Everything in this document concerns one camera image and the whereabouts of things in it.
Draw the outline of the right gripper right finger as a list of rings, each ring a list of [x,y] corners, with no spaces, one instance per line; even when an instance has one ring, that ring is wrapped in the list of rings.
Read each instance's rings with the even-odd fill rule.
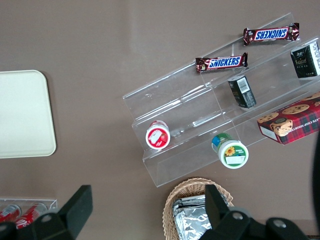
[[[269,218],[261,224],[242,210],[230,209],[213,184],[205,186],[205,210],[211,224],[202,240],[307,240],[292,221]]]

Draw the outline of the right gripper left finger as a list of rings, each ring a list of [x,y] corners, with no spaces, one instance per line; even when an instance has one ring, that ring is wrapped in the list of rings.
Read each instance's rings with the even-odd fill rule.
[[[0,224],[2,240],[75,240],[93,212],[91,185],[82,185],[58,212],[46,213],[17,229],[13,222]]]

